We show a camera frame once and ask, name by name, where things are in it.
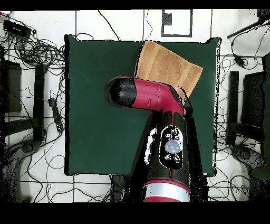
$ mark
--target power adapter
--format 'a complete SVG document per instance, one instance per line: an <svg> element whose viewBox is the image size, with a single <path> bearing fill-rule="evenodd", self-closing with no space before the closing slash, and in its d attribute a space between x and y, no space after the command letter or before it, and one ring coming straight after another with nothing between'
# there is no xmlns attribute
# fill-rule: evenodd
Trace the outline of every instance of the power adapter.
<svg viewBox="0 0 270 224"><path fill-rule="evenodd" d="M245 62L244 62L244 60L243 60L240 56L234 54L234 60L236 61L236 63L237 63L239 66L241 66L242 68L245 68L245 67L244 67Z"/></svg>
<svg viewBox="0 0 270 224"><path fill-rule="evenodd" d="M53 119L56 124L56 129L59 133L64 131L64 127L61 121L61 116L59 114L58 106L56 104L56 100L54 98L48 99L49 106L52 107L53 110Z"/></svg>
<svg viewBox="0 0 270 224"><path fill-rule="evenodd" d="M27 41L31 35L30 28L9 20L5 20L3 30L9 32L12 37L20 39L21 41Z"/></svg>

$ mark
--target dark green table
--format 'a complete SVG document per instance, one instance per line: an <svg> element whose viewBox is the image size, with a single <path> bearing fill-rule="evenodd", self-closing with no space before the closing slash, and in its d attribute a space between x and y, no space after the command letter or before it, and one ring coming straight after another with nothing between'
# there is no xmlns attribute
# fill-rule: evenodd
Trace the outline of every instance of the dark green table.
<svg viewBox="0 0 270 224"><path fill-rule="evenodd" d="M77 41L66 42L66 69L69 70L69 124L66 128L65 173L118 174L132 172L147 111L110 106L104 87L113 77L133 76L143 42ZM207 43L158 42L158 44L203 68L190 101L201 152L203 172L215 175L214 108L217 57L221 39Z"/></svg>

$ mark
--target tan cloth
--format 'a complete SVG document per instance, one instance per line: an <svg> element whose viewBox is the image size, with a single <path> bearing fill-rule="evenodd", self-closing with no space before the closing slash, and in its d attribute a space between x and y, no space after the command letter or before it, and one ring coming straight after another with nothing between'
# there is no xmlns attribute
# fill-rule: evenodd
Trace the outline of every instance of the tan cloth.
<svg viewBox="0 0 270 224"><path fill-rule="evenodd" d="M181 58L170 50L151 41L146 41L139 55L136 78L161 82L174 87L184 103L191 95L203 69Z"/></svg>

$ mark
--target silver band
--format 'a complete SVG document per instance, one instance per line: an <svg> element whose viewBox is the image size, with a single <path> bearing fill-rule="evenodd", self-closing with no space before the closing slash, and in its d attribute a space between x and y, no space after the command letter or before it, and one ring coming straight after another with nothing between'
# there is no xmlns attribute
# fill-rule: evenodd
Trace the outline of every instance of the silver band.
<svg viewBox="0 0 270 224"><path fill-rule="evenodd" d="M146 198L166 197L182 202L189 202L189 193L180 186L170 183L150 183L146 185Z"/></svg>

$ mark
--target floor tile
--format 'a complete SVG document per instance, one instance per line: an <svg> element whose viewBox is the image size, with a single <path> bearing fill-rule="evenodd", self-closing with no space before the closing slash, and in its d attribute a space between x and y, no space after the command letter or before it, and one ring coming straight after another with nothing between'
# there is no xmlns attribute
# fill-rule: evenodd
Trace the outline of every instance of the floor tile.
<svg viewBox="0 0 270 224"><path fill-rule="evenodd" d="M100 10L122 41L141 41L143 10ZM106 20L98 10L76 12L76 33L91 34L95 40L117 40ZM80 35L79 40L91 40L87 35Z"/></svg>
<svg viewBox="0 0 270 224"><path fill-rule="evenodd" d="M162 10L145 10L144 13L144 39L149 41L205 43L210 38L211 10L193 10L191 38L161 37ZM184 21L180 21L179 23L189 22L189 18L186 18Z"/></svg>
<svg viewBox="0 0 270 224"><path fill-rule="evenodd" d="M227 39L227 36L246 27L258 20L257 10L213 10L212 37L222 38L220 54L232 53L231 42L234 37ZM234 41L233 51L237 55L254 56L259 43L268 29L268 26L260 27L258 30L250 31L237 37ZM257 56L264 56L270 51L270 31L268 31L261 43Z"/></svg>
<svg viewBox="0 0 270 224"><path fill-rule="evenodd" d="M110 184L75 184L74 202L98 202L110 193Z"/></svg>
<svg viewBox="0 0 270 224"><path fill-rule="evenodd" d="M111 183L108 175L99 174L79 174L75 176L75 182L87 182L87 183Z"/></svg>
<svg viewBox="0 0 270 224"><path fill-rule="evenodd" d="M121 11L110 11L101 10L102 15L110 22L116 34L123 41L141 41L142 39L153 40L153 41L179 41L179 42L206 42L210 37L220 37L222 38L221 43L221 55L227 55L232 53L231 42L232 39L226 39L226 36L240 30L241 28L250 25L257 21L256 10L216 10L213 9L213 14L211 14L211 9L206 10L193 10L192 18L192 37L191 38L163 38L161 37L161 10L121 10ZM184 11L176 12L173 10L166 10L166 13L172 13L172 18L175 20L181 20L179 27L185 26L189 22L189 18L184 18ZM106 20L99 14L97 10L95 11L32 11L32 12L13 12L13 18L23 21L25 24L35 28L37 30L37 37L39 39L48 39L53 41L59 48L64 44L65 34L75 34L75 33L88 33L93 36L95 40L117 40L116 35L110 29ZM236 38L234 45L234 52L237 55L254 56L262 36L266 32L268 27L261 27L256 31L251 31L247 34L243 34ZM5 32L2 30L2 24L0 24L0 36L4 37ZM270 34L267 32L262 40L261 46L258 50L257 56L264 56L270 51L269 42ZM91 36L81 34L78 36L79 40L91 40ZM33 99L31 94L34 94L34 70L26 70L27 67L20 62L19 59L15 57L16 52L10 50L9 59L13 62L18 62L22 67L22 78L21 78L21 98L23 104L25 105L30 116L33 115ZM243 89L243 78L244 75L260 72L263 70L262 65L257 65L253 58L245 59L245 63L248 63L246 68L253 68L252 70L246 70L234 64L233 57L226 57L223 61L223 67L225 71L220 69L220 81L222 80L224 74L224 81L222 86L219 86L219 103L218 103L218 121L226 122L227 113L227 88L228 88L228 77L229 72L236 70L239 71L239 91ZM58 74L61 69L53 69L52 72ZM55 97L54 94L58 91L58 85L60 81L60 76L54 76L51 73L45 74L45 100L50 97ZM240 121L240 115L242 113L242 98L243 93L239 93L238 97L238 120ZM65 97L62 95L62 100L58 100L57 104L59 110L62 110L64 116L64 104ZM44 103L44 116L52 117L51 107L48 103ZM22 107L22 111L19 113L10 113L10 116L25 116L27 113ZM22 119L16 117L10 117L9 120ZM55 139L58 136L53 119L44 119L44 128L48 128L47 142ZM219 134L223 136L224 128L218 127ZM20 142L26 135L25 139L31 139L33 134L32 130L26 130L20 133L11 135L9 138L6 137L6 144L13 145ZM236 143L240 144L242 138L237 138ZM91 200L99 201L110 192L110 178L108 175L97 175L97 174L79 174L76 176L66 176L63 172L65 150L64 150L65 138L64 133L61 138L59 138L54 144L50 143L46 147L41 147L40 150L32 156L31 168L29 173L35 179L46 182L48 181L47 190L49 189L49 195L46 195L46 184L43 183L43 189L38 195L36 202L48 203L50 200L54 203L57 202L88 202ZM249 139L245 144L250 144L249 147L253 147L254 140ZM218 145L219 149L224 149L226 145ZM260 145L255 145L254 149L260 152ZM210 186L209 196L210 197L221 197L215 198L219 201L235 201L231 193L230 188L228 188L228 181L231 180L235 175L243 175L248 177L248 172L244 164L237 162L231 155L230 149L220 151L216 155L216 168L217 175L212 178L208 178L208 185ZM30 157L26 158L22 164L21 168L21 192L22 195L32 196L32 201L39 193L41 185L36 183L28 174L27 167L30 162ZM236 177L233 179L232 183L241 188L242 185L249 187L248 181L243 177ZM247 196L240 193L234 193L237 201L246 201Z"/></svg>

